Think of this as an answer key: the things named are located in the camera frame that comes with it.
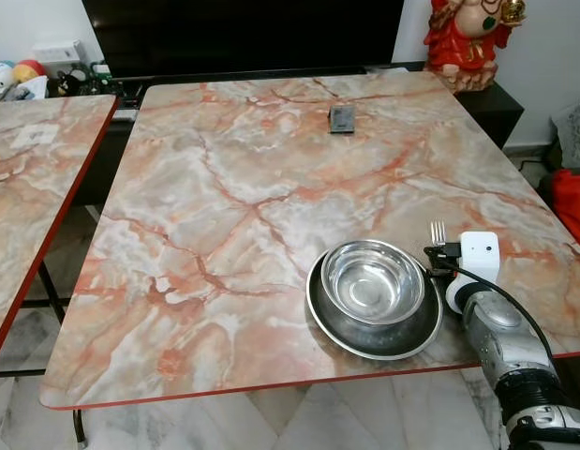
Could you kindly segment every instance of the white wall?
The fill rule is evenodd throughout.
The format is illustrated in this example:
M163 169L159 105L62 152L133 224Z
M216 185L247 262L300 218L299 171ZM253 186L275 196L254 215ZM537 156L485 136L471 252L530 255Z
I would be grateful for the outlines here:
M430 3L406 0L395 62L425 59ZM580 99L580 0L527 4L524 26L497 59L498 82L526 109L508 141L512 146L550 143L550 114ZM82 0L0 0L0 59L31 57L39 41L71 38L82 41L90 60L103 58Z

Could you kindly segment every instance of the fork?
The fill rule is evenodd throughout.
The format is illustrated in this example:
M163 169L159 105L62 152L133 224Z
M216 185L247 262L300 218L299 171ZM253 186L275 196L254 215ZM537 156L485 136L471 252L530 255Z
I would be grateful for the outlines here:
M447 240L444 221L431 220L431 243L434 247L444 246Z

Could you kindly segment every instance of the metal bowl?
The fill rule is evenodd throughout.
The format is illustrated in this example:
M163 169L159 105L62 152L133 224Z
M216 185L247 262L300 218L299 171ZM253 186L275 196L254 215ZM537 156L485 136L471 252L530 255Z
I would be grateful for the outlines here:
M442 305L431 278L424 277L426 294L414 314L400 323L371 325L352 319L331 301L320 276L323 258L321 255L308 274L306 302L319 328L335 344L363 358L393 361L413 356L436 338Z
M404 321L424 298L418 263L403 250L380 241L351 241L330 250L320 276L338 309L371 325Z

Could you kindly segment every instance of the red table edge trim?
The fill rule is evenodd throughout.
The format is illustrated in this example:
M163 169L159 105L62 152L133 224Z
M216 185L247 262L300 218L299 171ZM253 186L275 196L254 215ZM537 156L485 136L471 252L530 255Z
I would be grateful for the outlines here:
M575 357L575 356L580 356L580 352L561 353L561 354L555 355L554 357L555 358L566 358L566 357ZM413 374L413 373L441 372L443 370L458 370L461 368L477 368L479 366L480 366L479 363L469 363L469 364L458 364L456 366L449 366L449 367L415 368L412 370L377 372L377 373L369 373L366 375L349 375L346 377L321 378L318 380L311 380L311 381L307 381L307 382L277 382L274 384L263 384L263 385L259 385L259 386L250 386L250 387L235 387L232 389L221 389L218 391L199 392L196 394L178 394L175 396L149 397L149 398L141 398L138 400L111 401L111 402L104 402L104 403L93 403L93 404L89 404L89 405L49 406L49 405L45 405L45 404L41 403L41 400L40 400L40 403L45 408L48 408L50 410L55 410L55 411L91 410L94 408L107 408L110 406L137 405L140 403L151 403L151 402L155 402L155 401L179 400L181 398L198 398L198 397L216 396L219 394L251 392L251 391L259 391L261 389L275 389L275 388L279 388L279 387L301 386L301 385L305 385L305 384L347 382L350 380L365 380L368 378L380 378L380 377L397 376L397 375L409 375L409 374Z
M50 247L53 238L56 236L56 232L58 231L58 228L63 219L65 218L65 214L67 213L68 208L71 205L71 202L73 201L73 197L75 196L77 189L82 183L85 173L87 172L90 163L94 159L94 155L96 154L98 147L102 143L102 139L104 139L104 135L106 134L109 125L111 124L112 116L114 115L114 112L116 111L118 104L119 100L118 98L115 97L112 101L111 110L104 118L104 123L102 124L102 127L100 128L100 131L97 134L96 140L92 144L92 148L90 148L90 151L88 152L85 161L83 162L82 166L77 172L77 176L75 177L75 180L71 185L71 188L69 189L65 199L61 204L61 208L58 210L58 213L56 213L56 217L54 218L51 227L48 229L46 237L44 238L42 245L37 251L36 257L31 263L31 266L27 271L27 275L23 279L23 283L19 288L19 291L15 295L15 300L10 305L10 309L8 310L7 316L5 317L5 319L2 322L2 325L0 326L0 349L2 348L2 344L5 343L8 330L10 329L10 326L15 320L15 316L17 315L17 312L21 307L23 299L25 298L25 296L27 295L27 291L29 291L29 288L31 287L31 283L34 280L34 276L36 275L37 269L39 268L40 263L44 259L44 256L46 256L48 248Z

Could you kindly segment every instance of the plush toy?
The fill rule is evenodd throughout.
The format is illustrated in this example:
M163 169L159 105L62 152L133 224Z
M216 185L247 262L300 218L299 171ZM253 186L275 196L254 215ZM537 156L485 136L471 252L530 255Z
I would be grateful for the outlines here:
M0 62L0 87L10 86L15 82L12 71L13 68L8 62Z
M23 59L13 69L13 76L19 83L28 82L40 75L46 75L46 71L38 61L33 59Z

